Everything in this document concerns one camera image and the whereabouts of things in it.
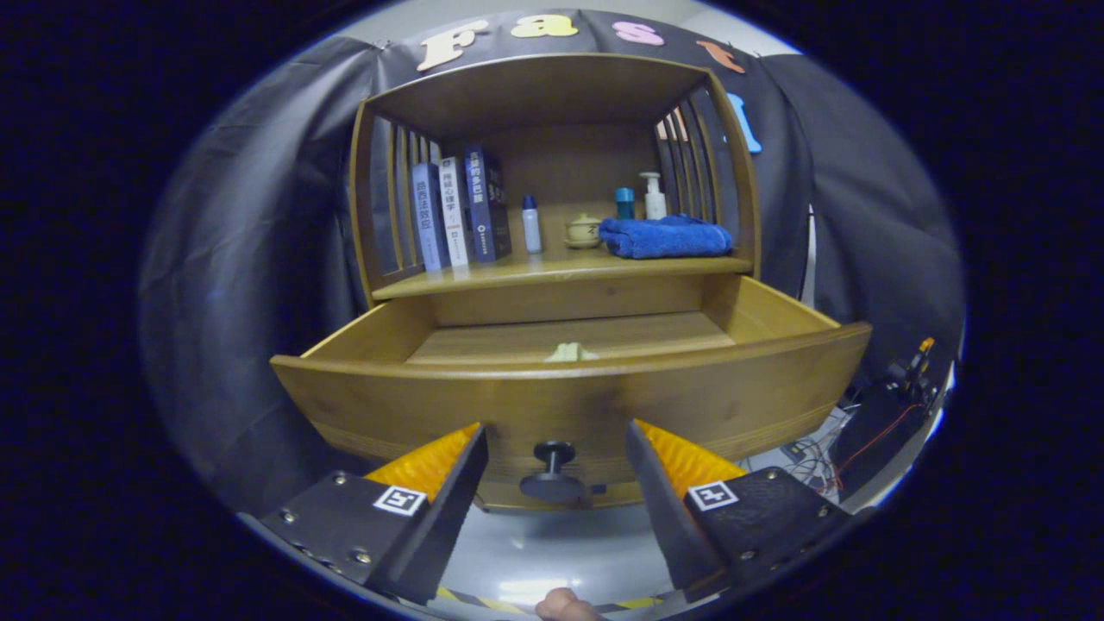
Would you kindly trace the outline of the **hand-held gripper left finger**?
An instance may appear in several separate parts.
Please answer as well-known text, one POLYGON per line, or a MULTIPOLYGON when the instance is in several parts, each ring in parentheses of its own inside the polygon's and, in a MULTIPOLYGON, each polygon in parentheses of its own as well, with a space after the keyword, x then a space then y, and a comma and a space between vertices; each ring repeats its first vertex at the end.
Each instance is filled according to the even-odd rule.
POLYGON ((359 596, 425 606, 439 582, 488 463, 474 422, 355 475, 327 473, 248 529, 311 573, 359 596))

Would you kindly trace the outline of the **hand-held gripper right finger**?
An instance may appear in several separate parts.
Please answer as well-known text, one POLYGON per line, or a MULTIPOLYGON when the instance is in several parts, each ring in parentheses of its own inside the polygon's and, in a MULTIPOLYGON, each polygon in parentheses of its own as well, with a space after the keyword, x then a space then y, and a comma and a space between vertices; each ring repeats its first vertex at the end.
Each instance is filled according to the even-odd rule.
POLYGON ((745 471, 639 419, 624 433, 675 590, 694 602, 749 598, 831 550, 867 518, 785 469, 745 471))

